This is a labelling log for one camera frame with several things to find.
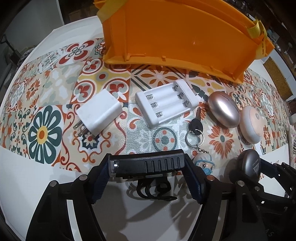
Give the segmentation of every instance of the key ring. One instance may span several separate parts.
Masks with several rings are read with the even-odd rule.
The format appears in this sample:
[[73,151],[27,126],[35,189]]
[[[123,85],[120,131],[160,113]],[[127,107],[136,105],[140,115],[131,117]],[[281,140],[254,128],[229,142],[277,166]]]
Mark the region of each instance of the key ring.
[[201,141],[201,143],[197,143],[195,146],[193,146],[193,145],[191,145],[190,143],[189,143],[189,141],[188,141],[188,134],[190,133],[190,132],[193,132],[192,130],[189,130],[189,131],[187,131],[187,133],[186,133],[186,135],[185,135],[185,142],[186,142],[186,144],[188,145],[188,146],[190,146],[190,147],[192,147],[192,148],[196,148],[196,147],[200,147],[203,143],[204,143],[204,141],[205,141],[205,136],[204,136],[204,134],[202,133],[202,131],[200,131],[200,130],[198,130],[198,129],[196,129],[197,131],[199,131],[200,133],[201,133],[201,136],[202,136],[202,141]]

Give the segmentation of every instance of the cork board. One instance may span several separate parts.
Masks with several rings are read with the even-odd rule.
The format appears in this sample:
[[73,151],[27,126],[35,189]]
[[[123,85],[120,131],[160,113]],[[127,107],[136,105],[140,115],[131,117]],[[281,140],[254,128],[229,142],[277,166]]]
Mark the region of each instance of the cork board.
[[276,63],[271,58],[268,58],[263,65],[273,80],[274,85],[276,86],[282,99],[286,100],[292,96],[293,94],[290,90],[290,87],[288,86],[285,77],[282,75]]

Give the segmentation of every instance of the yellow tape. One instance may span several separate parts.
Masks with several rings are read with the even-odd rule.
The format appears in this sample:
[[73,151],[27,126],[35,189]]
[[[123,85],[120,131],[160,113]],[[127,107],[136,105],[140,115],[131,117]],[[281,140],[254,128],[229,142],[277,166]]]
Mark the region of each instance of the yellow tape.
[[256,58],[255,58],[255,59],[262,59],[265,57],[265,54],[266,54],[267,32],[261,21],[255,20],[253,21],[253,23],[255,24],[255,26],[247,29],[250,37],[252,39],[255,39],[255,38],[258,38],[261,34],[264,34],[263,40],[259,44],[256,50]]
[[100,8],[97,13],[97,16],[101,20],[101,23],[105,22],[108,18],[110,18],[114,13],[117,12],[127,0],[108,0],[104,3],[104,5]]

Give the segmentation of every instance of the white power adapter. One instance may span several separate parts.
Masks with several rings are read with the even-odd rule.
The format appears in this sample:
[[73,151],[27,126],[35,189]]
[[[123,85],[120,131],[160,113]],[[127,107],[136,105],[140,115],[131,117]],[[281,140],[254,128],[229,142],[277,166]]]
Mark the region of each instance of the white power adapter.
[[73,128],[77,129],[83,124],[85,128],[78,134],[79,137],[88,131],[97,136],[121,112],[120,102],[106,89],[103,89],[77,109],[80,121]]

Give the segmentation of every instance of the orange plastic bin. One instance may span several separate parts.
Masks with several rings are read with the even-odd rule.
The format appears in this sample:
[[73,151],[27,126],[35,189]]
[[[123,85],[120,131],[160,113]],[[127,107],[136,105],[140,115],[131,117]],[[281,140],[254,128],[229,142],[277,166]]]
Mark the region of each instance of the orange plastic bin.
[[[94,4],[100,9],[104,2]],[[274,49],[262,29],[251,38],[248,29],[254,26],[223,0],[127,0],[103,22],[103,59],[191,69],[242,83],[262,42],[262,57]]]

